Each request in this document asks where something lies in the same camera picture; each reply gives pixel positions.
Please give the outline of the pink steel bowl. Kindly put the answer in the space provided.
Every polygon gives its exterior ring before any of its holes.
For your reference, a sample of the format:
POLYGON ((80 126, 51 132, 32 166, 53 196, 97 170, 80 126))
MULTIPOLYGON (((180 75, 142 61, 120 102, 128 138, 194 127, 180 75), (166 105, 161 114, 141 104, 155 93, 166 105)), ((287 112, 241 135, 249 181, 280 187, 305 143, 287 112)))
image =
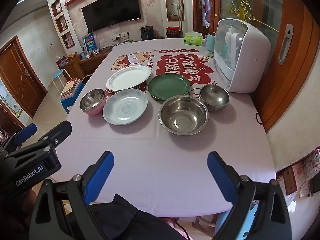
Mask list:
POLYGON ((105 91, 101 88, 88 92, 81 100, 79 107, 87 115, 98 115, 106 103, 105 91))

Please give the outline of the blue patterned porcelain plate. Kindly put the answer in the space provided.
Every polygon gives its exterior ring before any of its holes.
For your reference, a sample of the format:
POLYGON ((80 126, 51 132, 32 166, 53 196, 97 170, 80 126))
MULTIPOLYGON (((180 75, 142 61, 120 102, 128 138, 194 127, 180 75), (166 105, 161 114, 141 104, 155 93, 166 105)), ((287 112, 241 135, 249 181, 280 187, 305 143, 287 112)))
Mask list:
POLYGON ((103 118, 111 125, 124 126, 138 120, 148 106, 148 98, 138 89, 125 89, 111 96, 104 105, 103 118))

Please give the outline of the large steel bowl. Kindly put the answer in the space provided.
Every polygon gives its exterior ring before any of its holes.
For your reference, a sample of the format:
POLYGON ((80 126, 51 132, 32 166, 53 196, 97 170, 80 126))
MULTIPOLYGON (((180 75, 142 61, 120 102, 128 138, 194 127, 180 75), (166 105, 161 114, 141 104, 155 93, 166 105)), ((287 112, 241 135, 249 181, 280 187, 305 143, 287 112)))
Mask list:
POLYGON ((179 95, 162 103, 158 119, 168 132, 189 136, 200 133, 205 128, 209 113, 207 107, 199 99, 179 95))

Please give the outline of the small steel bowl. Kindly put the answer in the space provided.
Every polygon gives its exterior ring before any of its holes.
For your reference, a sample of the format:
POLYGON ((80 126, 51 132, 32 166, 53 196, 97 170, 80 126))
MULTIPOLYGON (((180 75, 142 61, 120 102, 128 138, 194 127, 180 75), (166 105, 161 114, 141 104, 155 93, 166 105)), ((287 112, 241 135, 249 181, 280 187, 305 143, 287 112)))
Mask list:
POLYGON ((228 92, 218 85, 205 85, 200 89, 200 99, 210 112, 221 111, 229 104, 228 92))

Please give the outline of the white foam plate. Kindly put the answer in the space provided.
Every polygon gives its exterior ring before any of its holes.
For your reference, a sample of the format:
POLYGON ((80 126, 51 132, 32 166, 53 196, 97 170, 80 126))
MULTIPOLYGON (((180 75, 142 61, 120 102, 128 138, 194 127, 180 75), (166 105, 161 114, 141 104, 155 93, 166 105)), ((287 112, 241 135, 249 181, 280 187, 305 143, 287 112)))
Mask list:
POLYGON ((151 70, 146 66, 129 66, 112 74, 106 82, 106 88, 112 91, 129 89, 143 83, 150 75, 151 70))

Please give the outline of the green plate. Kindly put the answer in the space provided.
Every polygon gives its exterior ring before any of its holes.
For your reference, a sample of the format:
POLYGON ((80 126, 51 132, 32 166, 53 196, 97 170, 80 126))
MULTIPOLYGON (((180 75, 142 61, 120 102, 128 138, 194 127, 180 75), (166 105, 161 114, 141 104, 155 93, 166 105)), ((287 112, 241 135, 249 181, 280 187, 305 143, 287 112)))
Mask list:
POLYGON ((165 101, 168 98, 188 94, 189 80, 175 73, 157 75, 148 84, 149 94, 157 100, 165 101))

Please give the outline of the brown wooden door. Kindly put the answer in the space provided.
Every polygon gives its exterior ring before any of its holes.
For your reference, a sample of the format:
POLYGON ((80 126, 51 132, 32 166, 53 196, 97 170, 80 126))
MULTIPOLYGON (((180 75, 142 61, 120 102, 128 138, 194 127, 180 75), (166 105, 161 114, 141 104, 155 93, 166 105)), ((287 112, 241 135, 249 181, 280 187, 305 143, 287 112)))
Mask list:
POLYGON ((17 36, 1 48, 0 66, 6 89, 33 118, 48 91, 31 67, 17 36))

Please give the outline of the stack of books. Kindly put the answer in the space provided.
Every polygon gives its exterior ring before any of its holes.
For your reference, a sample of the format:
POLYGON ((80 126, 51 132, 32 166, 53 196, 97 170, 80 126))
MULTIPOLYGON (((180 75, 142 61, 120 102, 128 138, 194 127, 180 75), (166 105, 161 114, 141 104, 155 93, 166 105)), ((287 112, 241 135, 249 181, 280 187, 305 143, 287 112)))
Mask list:
POLYGON ((60 99, 67 99, 74 96, 77 89, 82 85, 81 80, 77 78, 73 78, 66 83, 64 86, 62 93, 60 95, 60 99))

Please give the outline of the blue stool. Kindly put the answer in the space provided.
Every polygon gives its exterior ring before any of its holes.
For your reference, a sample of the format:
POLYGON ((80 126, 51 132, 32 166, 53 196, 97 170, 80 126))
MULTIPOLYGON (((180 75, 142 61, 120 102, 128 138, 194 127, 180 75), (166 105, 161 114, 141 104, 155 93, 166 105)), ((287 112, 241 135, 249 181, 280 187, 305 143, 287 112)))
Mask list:
POLYGON ((61 68, 59 69, 52 77, 52 83, 57 89, 57 91, 61 94, 66 83, 70 81, 72 77, 69 75, 67 70, 61 68))

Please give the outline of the wooden tv cabinet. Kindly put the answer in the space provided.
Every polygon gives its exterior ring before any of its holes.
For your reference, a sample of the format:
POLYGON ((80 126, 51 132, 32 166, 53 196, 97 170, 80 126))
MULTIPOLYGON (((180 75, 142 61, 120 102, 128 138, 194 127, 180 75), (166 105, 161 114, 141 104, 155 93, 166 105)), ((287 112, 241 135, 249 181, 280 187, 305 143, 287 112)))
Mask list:
POLYGON ((91 56, 88 59, 82 59, 81 55, 78 54, 70 60, 63 57, 62 59, 57 60, 56 64, 59 69, 66 70, 67 74, 64 74, 64 77, 67 80, 72 78, 82 80, 85 76, 95 72, 104 58, 111 52, 112 48, 112 46, 103 48, 97 55, 91 56))

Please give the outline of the blue poster board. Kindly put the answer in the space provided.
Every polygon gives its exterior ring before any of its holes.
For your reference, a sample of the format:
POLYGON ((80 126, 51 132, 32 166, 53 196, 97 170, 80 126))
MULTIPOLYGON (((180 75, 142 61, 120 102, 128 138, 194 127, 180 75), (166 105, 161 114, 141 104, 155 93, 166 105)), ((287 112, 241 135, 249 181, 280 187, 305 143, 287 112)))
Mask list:
POLYGON ((87 34, 82 37, 82 41, 84 43, 83 45, 83 51, 85 53, 88 53, 89 51, 95 51, 97 50, 97 45, 94 40, 94 36, 92 33, 87 34))

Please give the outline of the white sterilizer cabinet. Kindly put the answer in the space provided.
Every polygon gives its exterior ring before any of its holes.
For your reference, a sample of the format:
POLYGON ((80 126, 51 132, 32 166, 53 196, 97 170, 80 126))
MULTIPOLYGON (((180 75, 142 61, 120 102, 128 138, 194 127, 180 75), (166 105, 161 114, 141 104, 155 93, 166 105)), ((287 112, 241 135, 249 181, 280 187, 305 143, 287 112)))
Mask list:
POLYGON ((234 18, 218 22, 214 62, 227 91, 246 94, 254 92, 270 51, 270 41, 253 25, 234 18))

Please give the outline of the teal cup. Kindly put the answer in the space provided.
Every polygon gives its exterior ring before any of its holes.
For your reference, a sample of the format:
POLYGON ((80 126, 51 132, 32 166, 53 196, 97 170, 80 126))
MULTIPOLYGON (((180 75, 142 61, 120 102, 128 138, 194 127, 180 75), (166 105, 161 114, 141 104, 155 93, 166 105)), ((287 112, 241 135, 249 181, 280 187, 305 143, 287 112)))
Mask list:
POLYGON ((206 49, 213 53, 215 46, 215 33, 209 33, 206 38, 206 49))

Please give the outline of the green tissue box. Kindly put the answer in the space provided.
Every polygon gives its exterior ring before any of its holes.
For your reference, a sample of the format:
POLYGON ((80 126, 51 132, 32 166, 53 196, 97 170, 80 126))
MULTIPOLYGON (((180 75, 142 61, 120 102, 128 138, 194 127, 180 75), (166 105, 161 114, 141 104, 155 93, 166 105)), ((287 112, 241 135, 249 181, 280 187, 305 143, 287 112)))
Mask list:
POLYGON ((195 31, 185 33, 184 44, 202 46, 202 33, 195 31))

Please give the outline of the black television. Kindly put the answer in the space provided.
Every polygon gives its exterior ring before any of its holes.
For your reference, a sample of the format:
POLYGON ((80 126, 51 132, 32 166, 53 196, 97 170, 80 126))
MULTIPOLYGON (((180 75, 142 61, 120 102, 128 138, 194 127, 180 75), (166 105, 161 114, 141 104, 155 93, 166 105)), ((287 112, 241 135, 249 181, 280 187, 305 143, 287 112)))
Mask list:
POLYGON ((138 0, 98 0, 81 10, 89 33, 142 17, 138 0))

